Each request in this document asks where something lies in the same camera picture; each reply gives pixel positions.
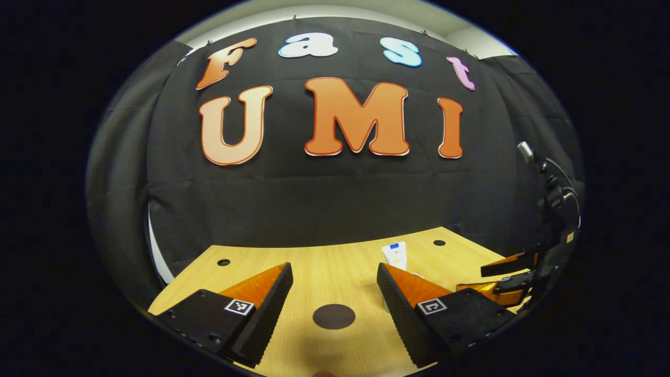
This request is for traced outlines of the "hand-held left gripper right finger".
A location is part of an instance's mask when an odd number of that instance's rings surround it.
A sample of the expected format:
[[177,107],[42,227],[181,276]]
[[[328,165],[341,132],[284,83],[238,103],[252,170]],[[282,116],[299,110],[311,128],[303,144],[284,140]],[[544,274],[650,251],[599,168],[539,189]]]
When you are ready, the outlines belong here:
[[376,284],[419,368],[480,348],[517,315],[474,290],[450,291],[384,262],[378,265]]

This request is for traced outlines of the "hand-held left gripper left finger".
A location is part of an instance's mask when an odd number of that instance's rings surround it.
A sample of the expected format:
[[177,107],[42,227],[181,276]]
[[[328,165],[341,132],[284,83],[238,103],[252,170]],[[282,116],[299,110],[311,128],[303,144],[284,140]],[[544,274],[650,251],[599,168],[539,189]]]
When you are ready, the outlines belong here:
[[293,283],[291,263],[280,263],[219,293],[197,289],[157,317],[208,353],[255,368]]

